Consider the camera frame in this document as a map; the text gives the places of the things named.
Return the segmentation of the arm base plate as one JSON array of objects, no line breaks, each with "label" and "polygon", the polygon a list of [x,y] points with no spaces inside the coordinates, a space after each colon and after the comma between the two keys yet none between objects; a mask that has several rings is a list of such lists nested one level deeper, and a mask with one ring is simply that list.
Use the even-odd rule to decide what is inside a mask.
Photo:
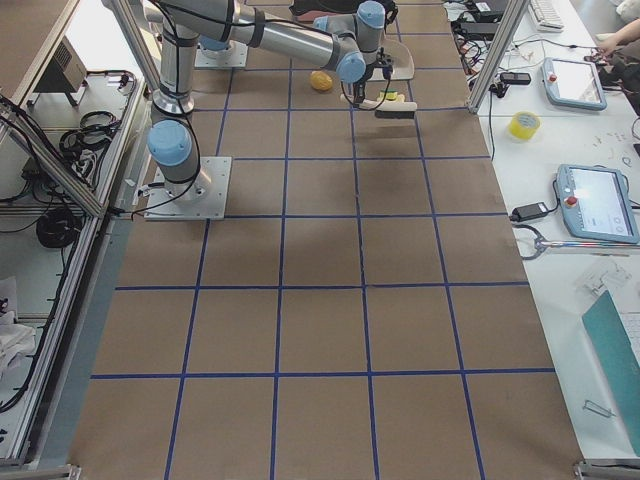
[{"label": "arm base plate", "polygon": [[231,157],[202,157],[200,173],[188,188],[189,183],[166,183],[157,167],[154,181],[162,183],[162,186],[150,191],[144,217],[158,221],[222,220],[225,217],[231,169]]},{"label": "arm base plate", "polygon": [[246,67],[248,47],[236,41],[198,44],[195,57],[196,70],[228,70]]}]

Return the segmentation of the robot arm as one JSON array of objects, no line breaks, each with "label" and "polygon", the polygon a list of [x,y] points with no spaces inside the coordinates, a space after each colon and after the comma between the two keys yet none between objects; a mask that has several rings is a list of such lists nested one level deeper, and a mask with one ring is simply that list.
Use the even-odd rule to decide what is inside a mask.
[{"label": "robot arm", "polygon": [[152,89],[155,119],[149,151],[164,176],[170,200],[205,190],[197,139],[190,125],[194,107],[193,71],[232,68],[247,48],[302,59],[335,72],[351,85],[349,103],[360,107],[373,71],[384,67],[381,43],[386,11],[376,1],[351,14],[298,24],[237,1],[156,1],[148,16],[162,25],[159,83]]}]

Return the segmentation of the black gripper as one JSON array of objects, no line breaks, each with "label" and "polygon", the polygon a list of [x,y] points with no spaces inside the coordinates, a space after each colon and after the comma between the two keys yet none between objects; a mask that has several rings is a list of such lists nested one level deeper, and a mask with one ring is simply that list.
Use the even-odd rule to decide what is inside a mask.
[{"label": "black gripper", "polygon": [[359,80],[351,85],[351,102],[363,103],[366,100],[366,80]]}]

